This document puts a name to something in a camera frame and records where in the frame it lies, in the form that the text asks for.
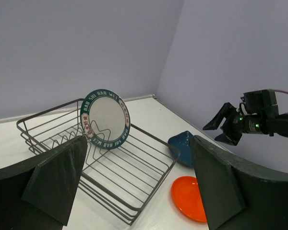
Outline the orange plate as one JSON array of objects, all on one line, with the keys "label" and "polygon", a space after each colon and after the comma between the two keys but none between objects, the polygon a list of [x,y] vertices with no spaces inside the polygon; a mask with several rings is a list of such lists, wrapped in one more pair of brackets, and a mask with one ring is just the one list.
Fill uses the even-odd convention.
[{"label": "orange plate", "polygon": [[171,198],[183,215],[193,221],[207,222],[196,177],[182,176],[177,178],[171,186]]}]

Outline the green rimmed white plate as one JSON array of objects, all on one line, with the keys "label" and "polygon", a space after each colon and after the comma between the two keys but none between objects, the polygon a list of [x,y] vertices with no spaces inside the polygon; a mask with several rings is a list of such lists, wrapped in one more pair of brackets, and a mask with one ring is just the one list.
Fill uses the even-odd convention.
[{"label": "green rimmed white plate", "polygon": [[85,97],[80,120],[87,139],[105,150],[120,147],[131,128],[130,113],[125,102],[108,89],[94,90]]}]

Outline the dark blue shell plate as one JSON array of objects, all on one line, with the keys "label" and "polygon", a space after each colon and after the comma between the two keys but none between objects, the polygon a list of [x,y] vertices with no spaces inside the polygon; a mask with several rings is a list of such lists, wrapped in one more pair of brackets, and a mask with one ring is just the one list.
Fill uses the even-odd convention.
[{"label": "dark blue shell plate", "polygon": [[193,134],[186,130],[168,139],[168,144],[178,150],[176,151],[173,148],[169,148],[171,156],[177,163],[188,168],[193,167],[192,152],[190,148],[190,139],[192,137]]}]

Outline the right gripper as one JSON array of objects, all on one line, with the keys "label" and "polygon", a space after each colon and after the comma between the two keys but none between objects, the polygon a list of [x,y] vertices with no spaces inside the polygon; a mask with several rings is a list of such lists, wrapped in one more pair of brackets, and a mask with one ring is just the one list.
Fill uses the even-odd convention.
[{"label": "right gripper", "polygon": [[222,125],[223,133],[215,137],[215,141],[237,145],[242,134],[268,134],[261,115],[241,115],[229,102],[223,104],[214,118],[203,127],[203,130],[218,129],[224,118],[226,119]]}]

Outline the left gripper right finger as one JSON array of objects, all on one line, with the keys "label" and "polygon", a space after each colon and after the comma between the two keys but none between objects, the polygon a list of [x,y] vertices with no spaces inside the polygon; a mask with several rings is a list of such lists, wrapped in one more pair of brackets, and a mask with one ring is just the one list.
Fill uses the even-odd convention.
[{"label": "left gripper right finger", "polygon": [[288,173],[190,139],[193,167],[211,230],[288,230]]}]

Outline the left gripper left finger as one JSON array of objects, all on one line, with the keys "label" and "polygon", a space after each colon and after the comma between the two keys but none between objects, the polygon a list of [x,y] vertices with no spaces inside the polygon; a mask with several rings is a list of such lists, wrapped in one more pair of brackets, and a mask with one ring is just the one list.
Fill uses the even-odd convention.
[{"label": "left gripper left finger", "polygon": [[67,226],[87,140],[77,136],[0,169],[0,230],[61,230]]}]

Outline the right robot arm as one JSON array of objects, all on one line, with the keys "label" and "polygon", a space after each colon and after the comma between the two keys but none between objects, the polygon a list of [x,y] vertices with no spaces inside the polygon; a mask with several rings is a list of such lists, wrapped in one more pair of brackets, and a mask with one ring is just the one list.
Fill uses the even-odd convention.
[{"label": "right robot arm", "polygon": [[231,103],[225,103],[214,118],[203,127],[203,130],[220,128],[222,134],[215,137],[228,145],[236,146],[243,134],[259,134],[274,136],[281,135],[288,138],[288,113],[274,118],[267,117],[263,112],[245,115],[238,111]]}]

